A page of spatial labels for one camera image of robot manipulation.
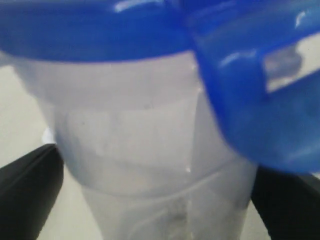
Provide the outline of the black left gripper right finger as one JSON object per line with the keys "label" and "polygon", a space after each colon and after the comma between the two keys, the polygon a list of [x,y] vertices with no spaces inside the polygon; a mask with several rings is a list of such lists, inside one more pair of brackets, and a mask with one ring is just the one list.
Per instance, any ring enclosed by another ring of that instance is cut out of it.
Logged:
{"label": "black left gripper right finger", "polygon": [[259,167],[251,200],[272,240],[320,239],[320,180]]}

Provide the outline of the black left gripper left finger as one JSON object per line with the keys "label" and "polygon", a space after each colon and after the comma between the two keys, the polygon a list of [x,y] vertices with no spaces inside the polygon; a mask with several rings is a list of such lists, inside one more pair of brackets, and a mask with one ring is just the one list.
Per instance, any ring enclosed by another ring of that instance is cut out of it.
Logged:
{"label": "black left gripper left finger", "polygon": [[0,169],[0,238],[35,240],[64,180],[64,160],[45,144]]}

